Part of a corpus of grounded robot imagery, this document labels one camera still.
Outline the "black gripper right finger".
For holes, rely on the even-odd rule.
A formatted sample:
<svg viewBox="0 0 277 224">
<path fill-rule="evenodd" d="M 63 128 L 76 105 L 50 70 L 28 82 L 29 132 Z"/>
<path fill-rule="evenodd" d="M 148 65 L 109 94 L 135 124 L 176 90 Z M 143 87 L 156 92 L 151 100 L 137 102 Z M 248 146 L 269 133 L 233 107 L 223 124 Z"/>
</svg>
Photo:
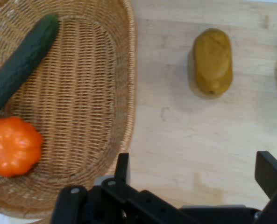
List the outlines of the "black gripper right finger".
<svg viewBox="0 0 277 224">
<path fill-rule="evenodd" d="M 257 224 L 277 224 L 277 159 L 268 151 L 256 153 L 255 180 L 269 198 Z"/>
</svg>

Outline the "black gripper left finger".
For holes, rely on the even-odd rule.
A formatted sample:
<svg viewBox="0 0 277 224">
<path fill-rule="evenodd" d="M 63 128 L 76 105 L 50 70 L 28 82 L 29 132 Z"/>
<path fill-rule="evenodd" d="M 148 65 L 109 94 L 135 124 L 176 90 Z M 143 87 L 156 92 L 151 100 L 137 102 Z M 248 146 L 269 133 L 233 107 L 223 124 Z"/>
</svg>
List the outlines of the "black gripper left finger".
<svg viewBox="0 0 277 224">
<path fill-rule="evenodd" d="M 185 215 L 149 191 L 128 185 L 129 154 L 120 153 L 114 176 L 90 190 L 63 188 L 51 216 L 52 224 L 192 224 Z"/>
</svg>

